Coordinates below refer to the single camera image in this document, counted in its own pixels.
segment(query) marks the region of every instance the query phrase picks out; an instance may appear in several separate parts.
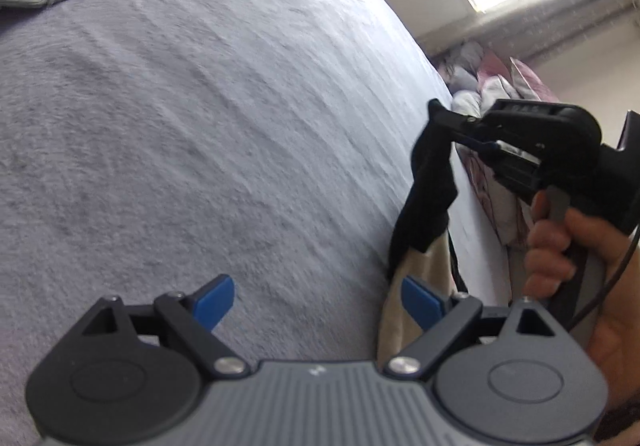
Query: human hand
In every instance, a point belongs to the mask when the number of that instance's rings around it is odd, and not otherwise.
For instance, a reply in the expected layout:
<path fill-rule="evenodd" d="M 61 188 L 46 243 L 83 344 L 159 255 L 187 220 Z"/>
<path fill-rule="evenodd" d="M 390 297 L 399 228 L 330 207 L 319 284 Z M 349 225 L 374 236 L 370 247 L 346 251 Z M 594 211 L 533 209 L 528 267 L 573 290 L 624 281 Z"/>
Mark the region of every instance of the human hand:
<path fill-rule="evenodd" d="M 629 239 L 609 222 L 569 209 L 564 223 L 547 220 L 550 203 L 544 191 L 534 198 L 525 257 L 527 282 L 523 295 L 549 298 L 560 284 L 571 279 L 575 266 L 562 253 L 572 240 L 600 256 L 607 279 L 629 247 Z M 586 349 L 609 384 L 608 408 L 615 408 L 640 390 L 640 259 L 638 249 L 619 282 L 602 305 Z"/>

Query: gray handle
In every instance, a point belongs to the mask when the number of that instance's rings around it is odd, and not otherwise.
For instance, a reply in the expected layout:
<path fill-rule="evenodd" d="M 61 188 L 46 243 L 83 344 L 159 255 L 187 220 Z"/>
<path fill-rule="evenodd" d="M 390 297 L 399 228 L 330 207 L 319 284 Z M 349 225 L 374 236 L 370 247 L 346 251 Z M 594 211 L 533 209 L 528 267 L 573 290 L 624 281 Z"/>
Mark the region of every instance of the gray handle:
<path fill-rule="evenodd" d="M 551 203 L 549 219 L 563 222 L 571 198 L 553 186 L 547 188 L 546 194 Z M 607 268 L 600 257 L 576 243 L 572 243 L 565 254 L 578 270 L 572 280 L 560 286 L 546 307 L 567 328 L 574 315 L 600 291 L 606 280 Z M 586 347 L 589 343 L 597 319 L 598 311 L 594 310 L 572 330 L 571 335 L 581 346 Z"/>

